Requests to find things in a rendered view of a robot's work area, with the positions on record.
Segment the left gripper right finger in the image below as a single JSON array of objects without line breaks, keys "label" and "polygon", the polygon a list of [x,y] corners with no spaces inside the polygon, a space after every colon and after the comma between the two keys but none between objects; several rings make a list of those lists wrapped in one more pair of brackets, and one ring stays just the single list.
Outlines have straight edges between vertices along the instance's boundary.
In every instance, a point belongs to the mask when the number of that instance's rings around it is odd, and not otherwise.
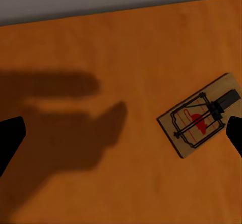
[{"label": "left gripper right finger", "polygon": [[226,134],[242,156],[242,118],[231,116],[228,121]]}]

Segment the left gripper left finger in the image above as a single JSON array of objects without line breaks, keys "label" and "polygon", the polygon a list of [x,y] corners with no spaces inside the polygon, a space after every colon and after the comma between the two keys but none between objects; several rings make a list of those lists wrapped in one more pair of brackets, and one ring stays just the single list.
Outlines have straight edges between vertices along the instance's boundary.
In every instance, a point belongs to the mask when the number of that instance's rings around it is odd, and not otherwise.
[{"label": "left gripper left finger", "polygon": [[0,177],[25,136],[26,128],[21,116],[0,122]]}]

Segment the mousetrap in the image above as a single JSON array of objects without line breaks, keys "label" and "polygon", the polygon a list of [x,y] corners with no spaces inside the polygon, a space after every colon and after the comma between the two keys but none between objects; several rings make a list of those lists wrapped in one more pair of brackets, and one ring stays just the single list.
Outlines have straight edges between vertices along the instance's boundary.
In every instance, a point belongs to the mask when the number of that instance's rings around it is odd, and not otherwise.
[{"label": "mousetrap", "polygon": [[242,118],[242,87],[229,72],[157,120],[185,159],[227,130],[231,116]]}]

